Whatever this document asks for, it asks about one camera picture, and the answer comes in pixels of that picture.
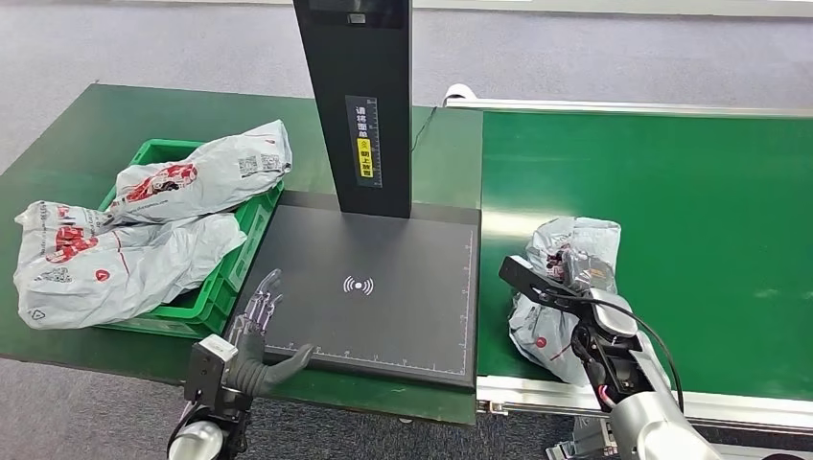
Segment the crumpled package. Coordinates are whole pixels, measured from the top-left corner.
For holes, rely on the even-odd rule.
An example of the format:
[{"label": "crumpled package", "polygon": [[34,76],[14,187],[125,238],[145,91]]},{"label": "crumpled package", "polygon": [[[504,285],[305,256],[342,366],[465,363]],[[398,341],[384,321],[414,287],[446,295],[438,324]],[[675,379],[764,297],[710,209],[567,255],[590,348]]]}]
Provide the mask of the crumpled package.
[{"label": "crumpled package", "polygon": [[217,213],[276,186],[291,163],[288,132],[277,120],[208,142],[183,161],[127,167],[107,211],[114,223]]},{"label": "crumpled package", "polygon": [[[596,285],[592,278],[598,270],[567,273],[563,261],[568,258],[593,260],[596,265],[609,267],[607,283],[601,288],[616,292],[616,257],[621,239],[621,226],[596,218],[556,218],[536,229],[525,248],[533,270],[560,283],[571,283],[577,291]],[[543,307],[524,295],[514,297],[514,309],[508,320],[509,337],[517,350],[530,361],[545,367],[559,379],[574,385],[590,384],[581,360],[570,347],[570,337],[578,323],[573,314]],[[643,351],[654,357],[660,366],[649,337],[638,333]],[[669,378],[663,368],[666,382]]]},{"label": "crumpled package", "polygon": [[231,214],[119,227],[109,217],[39,201],[14,219],[23,238],[13,280],[29,327],[77,329],[150,311],[199,287],[246,238]]}]

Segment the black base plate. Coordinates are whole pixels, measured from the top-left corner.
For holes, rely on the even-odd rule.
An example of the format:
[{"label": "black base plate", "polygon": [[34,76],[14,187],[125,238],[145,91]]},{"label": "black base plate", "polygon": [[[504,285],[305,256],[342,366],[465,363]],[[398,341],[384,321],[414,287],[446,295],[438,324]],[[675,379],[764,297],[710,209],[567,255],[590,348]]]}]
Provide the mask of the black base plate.
[{"label": "black base plate", "polygon": [[335,196],[285,192],[238,305],[280,268],[268,360],[312,343],[312,365],[473,388],[479,216],[342,214]]}]

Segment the green crate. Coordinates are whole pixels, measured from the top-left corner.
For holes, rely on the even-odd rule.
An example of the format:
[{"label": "green crate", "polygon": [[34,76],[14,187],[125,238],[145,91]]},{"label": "green crate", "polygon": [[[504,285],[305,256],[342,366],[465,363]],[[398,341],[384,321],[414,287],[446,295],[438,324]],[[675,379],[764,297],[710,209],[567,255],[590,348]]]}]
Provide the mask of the green crate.
[{"label": "green crate", "polygon": [[[202,144],[151,139],[141,146],[129,164],[146,165],[184,160]],[[248,238],[242,246],[223,258],[199,288],[185,292],[171,303],[159,305],[155,310],[135,318],[100,327],[190,338],[202,338],[212,333],[222,334],[282,191],[283,184],[280,182],[270,191],[252,197],[234,211],[240,229]],[[115,197],[114,187],[99,206],[99,210],[107,209]]]}]

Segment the robotic arm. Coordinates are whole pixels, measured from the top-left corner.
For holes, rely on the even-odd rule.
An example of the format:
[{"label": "robotic arm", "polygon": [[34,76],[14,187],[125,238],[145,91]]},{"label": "robotic arm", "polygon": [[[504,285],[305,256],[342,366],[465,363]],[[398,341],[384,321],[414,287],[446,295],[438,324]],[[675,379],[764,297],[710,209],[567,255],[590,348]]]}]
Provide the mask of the robotic arm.
[{"label": "robotic arm", "polygon": [[188,403],[167,445],[170,460],[234,460],[247,448],[253,399],[268,398],[276,384],[308,365],[312,345],[274,366],[263,363],[266,326],[282,300],[279,277],[274,270],[260,283],[227,340],[212,334],[193,345],[184,385]]},{"label": "robotic arm", "polygon": [[[610,414],[621,459],[721,460],[723,457],[683,414],[683,391],[671,356],[677,403],[657,364],[643,351],[639,321],[629,304],[620,295],[603,289],[612,282],[612,270],[597,259],[567,255],[565,266],[566,283],[580,292],[537,275],[527,261],[517,256],[505,258],[499,276],[529,299],[579,319],[570,346],[584,365],[601,410]],[[592,276],[568,277],[568,273]],[[654,332],[651,334],[661,342]]]}]

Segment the wireless charging symbol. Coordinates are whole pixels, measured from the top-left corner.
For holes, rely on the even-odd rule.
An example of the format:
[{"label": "wireless charging symbol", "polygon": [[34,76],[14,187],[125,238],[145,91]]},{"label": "wireless charging symbol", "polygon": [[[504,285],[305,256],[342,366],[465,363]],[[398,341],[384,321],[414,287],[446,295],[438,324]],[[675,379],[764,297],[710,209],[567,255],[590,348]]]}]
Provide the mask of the wireless charging symbol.
[{"label": "wireless charging symbol", "polygon": [[364,295],[370,295],[373,293],[373,289],[375,288],[375,283],[373,283],[372,278],[367,278],[364,281],[356,281],[352,276],[348,276],[344,279],[344,283],[342,287],[344,288],[345,292],[350,292],[351,290],[360,290],[364,293]]}]

